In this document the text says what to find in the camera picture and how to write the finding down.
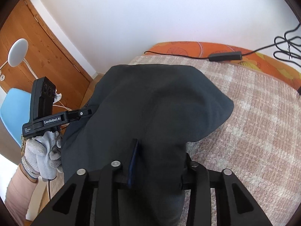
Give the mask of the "left hand in grey glove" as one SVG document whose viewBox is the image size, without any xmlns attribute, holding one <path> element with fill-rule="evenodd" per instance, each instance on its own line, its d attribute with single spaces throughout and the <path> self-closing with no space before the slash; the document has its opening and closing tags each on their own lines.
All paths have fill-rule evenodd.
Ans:
<svg viewBox="0 0 301 226">
<path fill-rule="evenodd" d="M 33 179 L 54 180 L 63 171 L 61 161 L 62 135 L 47 131 L 42 136 L 26 140 L 21 164 Z"/>
</svg>

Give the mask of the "left forearm pink sleeve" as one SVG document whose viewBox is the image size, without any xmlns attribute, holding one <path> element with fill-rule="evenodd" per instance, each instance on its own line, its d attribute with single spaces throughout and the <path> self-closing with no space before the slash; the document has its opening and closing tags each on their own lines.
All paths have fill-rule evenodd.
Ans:
<svg viewBox="0 0 301 226">
<path fill-rule="evenodd" d="M 31 197 L 38 185 L 38 178 L 32 178 L 20 163 L 7 187 L 5 206 L 18 225 L 24 225 Z"/>
</svg>

